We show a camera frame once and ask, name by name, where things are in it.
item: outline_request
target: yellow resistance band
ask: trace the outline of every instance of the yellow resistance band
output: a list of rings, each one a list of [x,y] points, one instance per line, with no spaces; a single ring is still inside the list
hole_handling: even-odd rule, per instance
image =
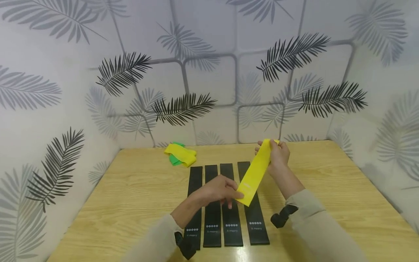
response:
[[[238,186],[237,191],[244,194],[243,199],[237,199],[238,202],[247,206],[250,205],[250,202],[252,202],[256,190],[262,181],[263,175],[265,174],[266,169],[268,169],[268,165],[271,161],[270,155],[271,146],[269,144],[269,139],[265,139],[263,140],[262,146],[259,149],[257,155],[255,158],[253,158],[249,169],[247,169],[243,180]]]
[[[164,150],[164,153],[174,155],[186,167],[192,165],[197,160],[195,157],[197,155],[196,151],[181,147],[177,144],[169,144],[166,150]]]

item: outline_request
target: beige sleeve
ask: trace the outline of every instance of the beige sleeve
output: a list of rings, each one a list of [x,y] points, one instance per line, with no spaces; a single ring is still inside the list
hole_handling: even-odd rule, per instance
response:
[[[165,215],[127,252],[122,262],[166,262],[177,248],[177,231],[183,232],[171,215]]]
[[[307,189],[291,196],[286,205],[299,207],[290,215],[292,228],[321,262],[367,261],[357,243],[327,213],[320,201]]]

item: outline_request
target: black wrist strap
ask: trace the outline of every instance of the black wrist strap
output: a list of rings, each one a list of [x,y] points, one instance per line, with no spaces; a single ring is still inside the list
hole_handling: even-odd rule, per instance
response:
[[[276,228],[282,228],[285,226],[289,216],[294,214],[298,210],[297,206],[294,205],[286,205],[284,208],[279,212],[275,213],[271,217],[271,222]]]
[[[196,248],[192,246],[189,239],[184,239],[182,233],[175,232],[176,245],[181,250],[182,255],[187,259],[191,259],[197,252]]]

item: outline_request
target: wooden table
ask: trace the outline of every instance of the wooden table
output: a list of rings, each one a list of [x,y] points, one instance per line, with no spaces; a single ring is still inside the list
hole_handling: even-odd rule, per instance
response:
[[[237,162],[252,160],[254,147],[241,144],[189,148],[197,151],[194,166],[233,163],[238,182]],[[291,169],[370,261],[419,260],[419,237],[337,144],[297,142],[289,143],[289,148]],[[171,212],[187,195],[189,169],[172,167],[163,151],[121,150],[48,261],[119,261],[149,226]],[[271,215],[284,205],[270,176],[264,177],[258,194],[271,244],[250,246],[244,209],[239,205],[244,247],[224,247],[222,243],[221,248],[201,248],[192,261],[311,261],[290,223],[276,229],[270,222]],[[178,250],[171,259],[184,260]]]

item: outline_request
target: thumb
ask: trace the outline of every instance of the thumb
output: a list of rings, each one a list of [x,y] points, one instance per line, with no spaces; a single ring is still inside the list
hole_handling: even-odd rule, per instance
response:
[[[225,198],[234,198],[234,199],[242,199],[244,197],[243,193],[235,191],[230,187],[226,187],[224,190]]]
[[[279,151],[278,144],[275,142],[275,140],[271,139],[271,141],[269,143],[271,145],[271,152],[278,152]]]

